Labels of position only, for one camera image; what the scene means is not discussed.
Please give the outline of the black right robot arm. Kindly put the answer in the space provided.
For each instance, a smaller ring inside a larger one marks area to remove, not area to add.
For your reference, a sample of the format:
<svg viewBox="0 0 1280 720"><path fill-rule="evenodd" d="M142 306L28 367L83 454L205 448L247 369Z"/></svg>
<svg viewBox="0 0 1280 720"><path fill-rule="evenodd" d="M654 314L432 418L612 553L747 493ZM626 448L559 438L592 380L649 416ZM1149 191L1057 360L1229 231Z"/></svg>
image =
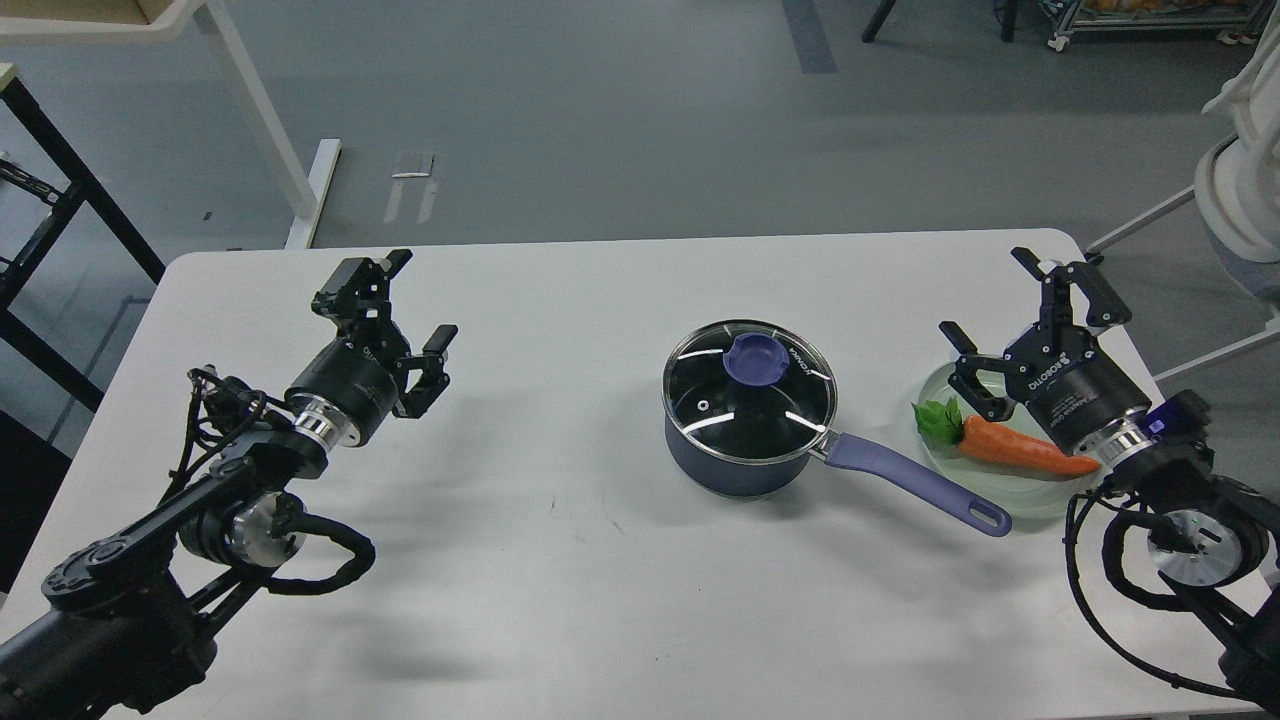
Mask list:
<svg viewBox="0 0 1280 720"><path fill-rule="evenodd" d="M1024 407L1060 451L1101 464L1100 486L1070 500L1062 538L1071 596L1098 638L1117 648L1083 593L1076 543L1089 511L1124 495L1102 539L1107 582L1146 609L1196 616L1222 646L1225 683L1194 682L1128 651L1123 657L1171 687L1275 714L1277 593L1248 612L1222 588L1260 570L1277 543L1277 505L1213 470L1210 406L1201 396L1185 389L1153 405L1101 348L1100 334L1129 322L1132 311L1094 264L1046 270L1029 249L1011 255L1039 282L1038 316L998 356L980 354L959 324L942 322L957 351L948 384L992 421Z"/></svg>

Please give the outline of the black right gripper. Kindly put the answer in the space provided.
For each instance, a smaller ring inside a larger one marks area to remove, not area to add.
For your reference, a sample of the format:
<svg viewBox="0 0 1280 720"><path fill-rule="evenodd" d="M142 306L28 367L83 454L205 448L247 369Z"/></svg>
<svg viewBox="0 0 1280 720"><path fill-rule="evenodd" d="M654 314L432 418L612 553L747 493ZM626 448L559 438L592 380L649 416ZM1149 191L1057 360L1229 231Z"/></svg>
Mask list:
<svg viewBox="0 0 1280 720"><path fill-rule="evenodd" d="M1015 402L1023 405L1048 438L1065 454L1085 437L1125 416L1146 413L1152 401L1100 347L1094 334L1133 319L1130 307L1091 261L1051 264L1027 247L1011 256L1041 284L1039 315L1004 354L980 354L955 322L938 328L957 352L950 386L987 421L1007 421ZM1075 323L1073 290L1087 301L1084 328ZM978 373L1006 375L1007 396L996 396Z"/></svg>

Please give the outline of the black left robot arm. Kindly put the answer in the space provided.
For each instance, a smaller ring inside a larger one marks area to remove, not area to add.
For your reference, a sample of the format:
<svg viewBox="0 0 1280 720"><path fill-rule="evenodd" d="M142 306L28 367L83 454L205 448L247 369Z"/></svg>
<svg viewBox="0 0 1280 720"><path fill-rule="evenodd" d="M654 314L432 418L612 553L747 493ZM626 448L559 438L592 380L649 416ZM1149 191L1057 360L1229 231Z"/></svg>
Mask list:
<svg viewBox="0 0 1280 720"><path fill-rule="evenodd" d="M146 714L205 679L216 634L256 593L329 594L372 568L366 536L287 487L388 416L422 416L449 386L457 327L415 354L392 316L390 282L411 258L337 266L311 302L335 336L282 397L189 372L184 448L156 507L58 564L41 585L49 611L3 644L5 719Z"/></svg>

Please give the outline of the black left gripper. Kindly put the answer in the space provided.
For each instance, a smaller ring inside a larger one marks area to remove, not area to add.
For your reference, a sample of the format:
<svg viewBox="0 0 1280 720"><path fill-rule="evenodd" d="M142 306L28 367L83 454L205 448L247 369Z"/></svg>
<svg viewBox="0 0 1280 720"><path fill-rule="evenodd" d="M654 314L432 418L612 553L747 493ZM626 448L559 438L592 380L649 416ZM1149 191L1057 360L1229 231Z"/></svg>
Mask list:
<svg viewBox="0 0 1280 720"><path fill-rule="evenodd" d="M347 258L314 295L312 313L335 325L330 342L285 391L294 428L324 447L361 447L390 414L420 419L451 384L445 372L454 324L439 325L417 355L392 364L392 374L371 354L407 354L410 343L392 319L390 281L412 252Z"/></svg>

